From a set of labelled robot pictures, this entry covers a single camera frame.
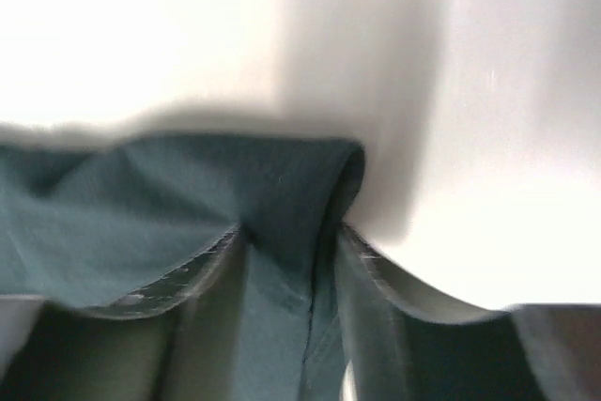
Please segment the black t shirt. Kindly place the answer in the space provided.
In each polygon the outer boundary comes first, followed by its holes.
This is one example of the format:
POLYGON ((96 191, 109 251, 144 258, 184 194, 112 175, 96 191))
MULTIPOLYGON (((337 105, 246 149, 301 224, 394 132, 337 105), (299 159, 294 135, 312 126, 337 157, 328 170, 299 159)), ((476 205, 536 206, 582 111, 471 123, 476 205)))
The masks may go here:
POLYGON ((43 303, 112 305, 238 230, 244 288, 229 400, 337 399, 347 362, 334 256, 364 166, 362 146, 346 139, 2 146, 1 299, 35 310, 16 354, 43 303))

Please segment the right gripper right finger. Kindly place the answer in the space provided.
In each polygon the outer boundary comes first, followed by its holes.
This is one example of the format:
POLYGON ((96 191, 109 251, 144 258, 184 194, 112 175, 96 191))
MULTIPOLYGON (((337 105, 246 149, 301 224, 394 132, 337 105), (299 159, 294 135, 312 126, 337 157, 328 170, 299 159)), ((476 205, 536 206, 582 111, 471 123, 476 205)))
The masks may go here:
POLYGON ((449 297, 338 237, 335 279, 360 400, 596 400, 600 310, 521 305, 487 311, 449 297))

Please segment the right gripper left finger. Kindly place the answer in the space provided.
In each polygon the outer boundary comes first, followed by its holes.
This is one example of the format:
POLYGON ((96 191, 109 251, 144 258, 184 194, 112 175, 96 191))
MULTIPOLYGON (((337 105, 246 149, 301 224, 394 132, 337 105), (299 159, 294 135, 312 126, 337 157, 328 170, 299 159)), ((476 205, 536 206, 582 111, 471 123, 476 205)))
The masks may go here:
POLYGON ((227 232, 112 305, 45 302, 1 379, 4 400, 229 400, 244 241, 227 232))

